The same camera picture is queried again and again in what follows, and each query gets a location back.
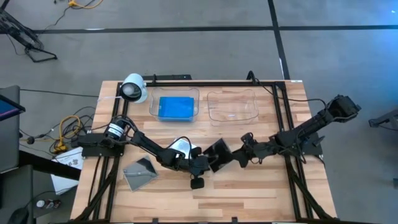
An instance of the wooden table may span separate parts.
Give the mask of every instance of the wooden table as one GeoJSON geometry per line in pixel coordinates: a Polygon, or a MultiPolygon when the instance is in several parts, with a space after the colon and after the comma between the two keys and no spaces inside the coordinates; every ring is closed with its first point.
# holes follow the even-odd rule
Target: wooden table
{"type": "MultiPolygon", "coordinates": [[[[99,98],[114,96],[116,81],[103,82],[99,98]]],[[[286,81],[289,98],[305,100],[302,82],[286,81]]],[[[153,88],[148,88],[149,95],[153,88]]],[[[149,114],[150,100],[141,104],[129,105],[127,115],[147,137],[165,147],[176,137],[188,136],[192,142],[205,150],[223,138],[234,151],[242,146],[240,137],[252,132],[259,142],[268,141],[268,137],[278,132],[273,97],[262,87],[198,87],[200,90],[200,109],[194,123],[161,123],[149,114]],[[256,93],[259,116],[247,125],[211,126],[209,122],[206,96],[211,91],[243,91],[252,89],[256,93]]],[[[101,100],[96,108],[93,127],[109,123],[114,100],[101,100]]],[[[119,114],[123,101],[119,104],[119,114]]],[[[307,102],[290,102],[294,125],[311,117],[307,102]]],[[[288,127],[285,114],[285,127],[288,127]]],[[[126,146],[121,158],[116,191],[114,196],[112,222],[151,222],[159,218],[160,222],[230,222],[231,217],[238,217],[240,222],[293,221],[295,220],[290,196],[285,162],[282,156],[270,156],[262,165],[251,164],[240,168],[233,161],[217,173],[207,172],[205,188],[192,190],[188,173],[175,172],[162,167],[150,156],[159,177],[143,188],[131,192],[121,171],[124,167],[146,155],[145,151],[135,146],[126,146]]],[[[303,165],[309,191],[327,213],[336,216],[328,180],[323,164],[313,156],[307,156],[303,165]]],[[[88,202],[91,181],[97,158],[84,161],[80,183],[76,192],[71,218],[77,217],[88,202]]],[[[98,186],[97,175],[94,192],[98,186]]],[[[300,210],[303,217],[305,209],[302,194],[298,190],[300,210]]],[[[100,218],[104,217],[108,193],[102,199],[100,218]]]]}

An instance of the blue sponge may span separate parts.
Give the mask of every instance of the blue sponge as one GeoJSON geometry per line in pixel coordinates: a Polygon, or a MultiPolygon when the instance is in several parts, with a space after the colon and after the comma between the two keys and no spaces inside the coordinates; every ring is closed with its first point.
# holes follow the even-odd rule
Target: blue sponge
{"type": "Polygon", "coordinates": [[[194,99],[188,96],[161,96],[160,121],[193,121],[194,99]]]}

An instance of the tripod leg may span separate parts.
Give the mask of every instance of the tripod leg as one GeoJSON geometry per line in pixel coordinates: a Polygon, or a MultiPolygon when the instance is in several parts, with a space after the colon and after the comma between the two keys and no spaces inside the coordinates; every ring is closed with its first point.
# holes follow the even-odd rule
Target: tripod leg
{"type": "Polygon", "coordinates": [[[55,55],[55,54],[53,54],[53,53],[51,53],[51,52],[42,50],[42,49],[38,49],[38,48],[32,47],[32,46],[31,46],[31,47],[26,47],[26,48],[25,48],[25,53],[30,57],[30,59],[32,59],[32,61],[33,61],[34,63],[45,62],[45,61],[48,61],[48,60],[56,60],[56,59],[58,59],[57,55],[55,55]],[[32,50],[32,49],[33,49],[33,50],[36,50],[36,51],[39,51],[39,52],[43,52],[43,53],[49,54],[49,55],[53,55],[53,57],[49,57],[49,58],[45,58],[45,59],[36,60],[36,59],[33,58],[33,56],[31,56],[31,54],[30,54],[30,50],[32,50]]]}

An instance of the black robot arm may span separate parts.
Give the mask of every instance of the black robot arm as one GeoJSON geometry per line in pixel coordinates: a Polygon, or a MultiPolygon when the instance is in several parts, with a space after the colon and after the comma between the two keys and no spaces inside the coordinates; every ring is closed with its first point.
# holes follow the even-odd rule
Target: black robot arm
{"type": "Polygon", "coordinates": [[[242,136],[243,146],[233,152],[233,159],[246,167],[253,158],[262,160],[275,154],[301,156],[301,144],[310,135],[332,122],[345,123],[358,115],[361,109],[348,96],[338,95],[332,99],[317,115],[289,131],[281,131],[270,137],[269,142],[257,142],[252,133],[242,136]]]}
{"type": "Polygon", "coordinates": [[[112,148],[115,145],[132,144],[140,147],[148,153],[155,156],[156,161],[163,167],[175,171],[189,172],[193,176],[191,180],[191,188],[198,189],[204,186],[204,181],[198,176],[203,175],[209,170],[208,157],[201,155],[201,148],[196,147],[190,149],[188,157],[185,153],[168,148],[162,148],[154,141],[150,140],[145,134],[138,130],[134,122],[127,116],[117,116],[106,128],[104,139],[100,143],[104,146],[112,148]],[[123,134],[132,129],[134,134],[130,140],[123,141],[123,134]]]}

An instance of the gray floor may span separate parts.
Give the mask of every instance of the gray floor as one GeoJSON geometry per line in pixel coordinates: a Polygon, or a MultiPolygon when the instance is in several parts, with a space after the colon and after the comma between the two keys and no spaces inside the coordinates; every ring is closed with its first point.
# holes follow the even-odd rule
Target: gray floor
{"type": "MultiPolygon", "coordinates": [[[[11,0],[6,11],[32,29],[43,29],[65,8],[65,1],[11,0]]],[[[398,24],[398,13],[392,13],[398,12],[394,1],[276,0],[275,8],[281,26],[398,24]]],[[[267,1],[262,0],[119,0],[104,1],[92,10],[68,10],[53,28],[271,24],[267,1]]],[[[369,128],[368,119],[396,109],[398,30],[283,31],[281,35],[291,79],[304,81],[309,98],[330,100],[344,94],[363,108],[349,123],[320,131],[326,135],[322,146],[338,216],[395,223],[398,191],[392,178],[398,177],[398,139],[395,132],[369,128]]],[[[0,35],[1,87],[16,84],[95,95],[103,80],[122,80],[132,72],[240,79],[253,70],[261,79],[282,78],[272,31],[44,34],[40,39],[45,49],[58,55],[58,61],[34,64],[26,56],[16,56],[7,37],[0,35]]],[[[21,128],[39,134],[78,108],[95,106],[96,100],[23,92],[21,104],[27,109],[21,116],[21,128]]],[[[316,103],[310,107],[313,113],[321,109],[316,103]]],[[[48,148],[47,144],[34,146],[48,148]]],[[[43,182],[48,183],[44,189],[52,187],[47,180],[43,182]]],[[[40,217],[38,223],[68,219],[74,192],[62,198],[64,206],[40,217]]]]}

